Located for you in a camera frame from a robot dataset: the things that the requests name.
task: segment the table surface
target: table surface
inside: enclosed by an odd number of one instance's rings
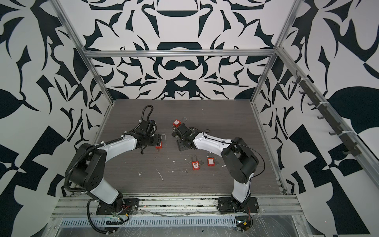
[[[187,127],[210,129],[212,136],[224,139],[241,137],[265,160],[265,171],[252,179],[254,194],[280,193],[257,122],[248,100],[116,100],[100,141],[113,140],[134,128],[146,105],[154,106],[150,119],[155,120],[157,134],[165,133],[166,141],[158,152],[153,146],[125,152],[105,165],[104,178],[117,190],[126,193],[231,193],[233,179],[221,157],[218,164],[207,166],[207,151],[180,152],[171,135],[175,119],[187,117]],[[197,156],[204,165],[193,170],[191,158]],[[262,159],[256,174],[263,170]]]

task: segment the white debris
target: white debris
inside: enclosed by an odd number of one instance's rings
[[[157,172],[158,172],[158,174],[161,176],[161,178],[162,178],[162,175],[161,175],[161,173],[159,173],[159,171],[158,170],[156,170]],[[163,182],[163,178],[162,178],[162,182]]]

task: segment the paper scrap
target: paper scrap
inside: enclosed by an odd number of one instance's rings
[[[156,170],[157,172],[158,172],[158,174],[161,176],[161,178],[162,178],[162,175],[161,175],[161,173],[159,173],[159,171],[158,170]],[[163,182],[163,178],[162,178],[162,182]]]

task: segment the black and white patterned wall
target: black and white patterned wall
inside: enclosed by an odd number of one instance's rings
[[[46,0],[0,3],[1,236],[41,233],[108,108]]]
[[[88,50],[273,48],[293,0],[66,0]],[[266,57],[94,60],[114,99],[249,99]]]
[[[378,157],[379,2],[305,0],[284,49]],[[256,100],[288,191],[316,236],[377,236],[379,190],[278,59]]]

